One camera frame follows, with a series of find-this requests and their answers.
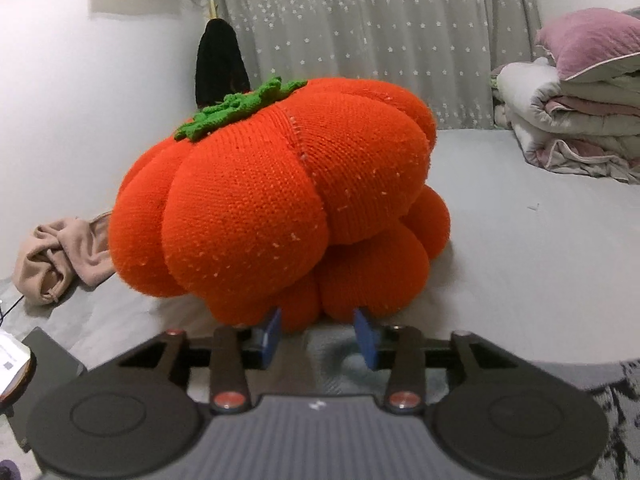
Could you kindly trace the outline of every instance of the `white comforter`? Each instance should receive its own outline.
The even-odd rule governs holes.
[[[545,61],[508,64],[497,81],[507,118],[527,162],[557,173],[611,176],[640,184],[640,118],[592,116],[570,110],[548,113],[545,103],[553,97],[588,95],[601,102],[618,102],[620,93],[609,91],[612,85],[607,83],[568,85]],[[634,94],[627,90],[622,93]],[[577,140],[604,152],[587,153]]]

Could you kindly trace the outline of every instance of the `black circular disc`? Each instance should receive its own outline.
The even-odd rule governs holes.
[[[607,420],[586,394],[562,385],[462,384],[439,403],[443,448],[491,478],[560,480],[591,472]]]
[[[195,403],[178,386],[123,368],[108,383],[79,380],[45,397],[29,417],[27,440],[55,472],[127,478],[174,460],[200,424]]]

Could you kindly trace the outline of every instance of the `beige cloth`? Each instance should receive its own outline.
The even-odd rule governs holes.
[[[108,246],[111,213],[87,222],[63,218],[39,225],[18,251],[13,281],[32,304],[58,301],[78,276],[96,286],[114,273]]]

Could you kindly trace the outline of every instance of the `pink pillow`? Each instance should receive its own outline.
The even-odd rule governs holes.
[[[553,20],[536,43],[563,81],[591,83],[640,70],[640,20],[610,9],[584,9]]]

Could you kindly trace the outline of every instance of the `stuffed toy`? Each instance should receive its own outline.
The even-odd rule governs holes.
[[[276,305],[288,332],[363,305],[394,314],[449,239],[424,183],[435,134],[420,99],[381,81],[274,78],[228,95],[130,168],[114,266],[142,293],[203,298],[226,324]]]

